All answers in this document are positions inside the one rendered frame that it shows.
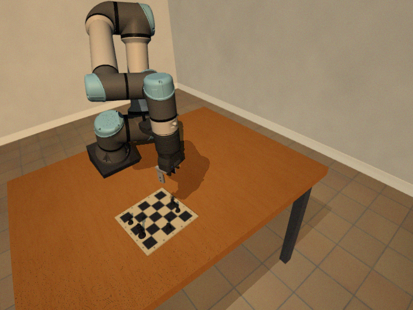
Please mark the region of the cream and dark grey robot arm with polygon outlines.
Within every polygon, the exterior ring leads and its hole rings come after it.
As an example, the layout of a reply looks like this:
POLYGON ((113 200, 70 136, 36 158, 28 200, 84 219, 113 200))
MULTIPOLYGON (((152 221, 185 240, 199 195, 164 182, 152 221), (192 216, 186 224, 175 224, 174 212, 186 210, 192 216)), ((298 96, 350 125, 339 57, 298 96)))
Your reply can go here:
POLYGON ((91 102, 131 100, 128 115, 107 110, 94 121, 96 157, 104 165, 115 166, 128 158, 127 142, 153 139, 139 128, 142 113, 154 122, 176 118, 175 86, 170 74, 149 69, 148 43, 155 34, 149 5, 99 3, 88 13, 85 29, 92 66, 92 73, 84 77, 87 99, 91 102), (125 43, 128 73, 118 71, 113 35, 120 35, 125 43))

